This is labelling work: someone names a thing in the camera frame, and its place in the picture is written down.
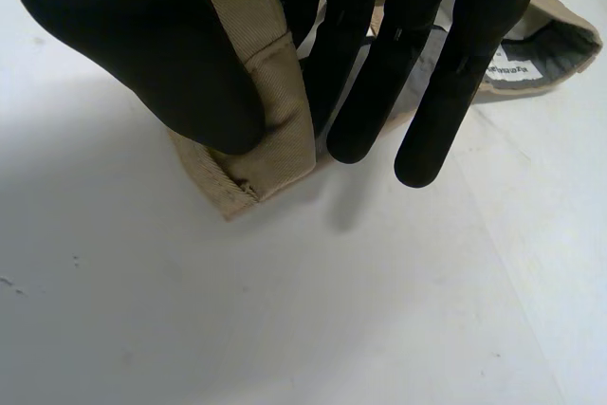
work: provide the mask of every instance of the white surface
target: white surface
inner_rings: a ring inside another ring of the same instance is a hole
[[[607,54],[472,109],[429,189],[400,130],[226,224],[132,93],[0,10],[3,405],[607,403]]]

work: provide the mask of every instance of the gloved hand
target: gloved hand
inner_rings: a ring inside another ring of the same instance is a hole
[[[498,45],[530,1],[456,0],[447,42],[396,157],[402,183],[424,187],[434,181]],[[335,159],[354,163],[369,152],[426,44],[440,3],[386,0],[377,40],[327,139]]]
[[[132,88],[166,125],[227,154],[255,147],[264,112],[210,0],[22,0],[52,34]],[[319,0],[282,0],[298,45]],[[387,0],[369,58],[329,135],[338,160],[362,159],[426,43],[441,0]],[[487,65],[530,0],[457,0],[430,85],[396,159],[399,179],[432,182]],[[327,0],[304,70],[315,130],[327,123],[375,0]]]
[[[243,154],[261,140],[263,106],[211,0],[22,2],[180,135],[226,154]]]

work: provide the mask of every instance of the beige fabric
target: beige fabric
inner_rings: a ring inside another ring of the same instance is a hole
[[[225,156],[170,132],[195,184],[226,217],[264,201],[316,163],[312,119],[278,0],[212,0],[257,86],[268,133],[245,156]]]

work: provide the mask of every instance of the gray spot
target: gray spot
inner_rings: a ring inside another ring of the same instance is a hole
[[[7,279],[6,277],[0,277],[0,284],[6,285],[6,286],[15,285],[11,280]]]

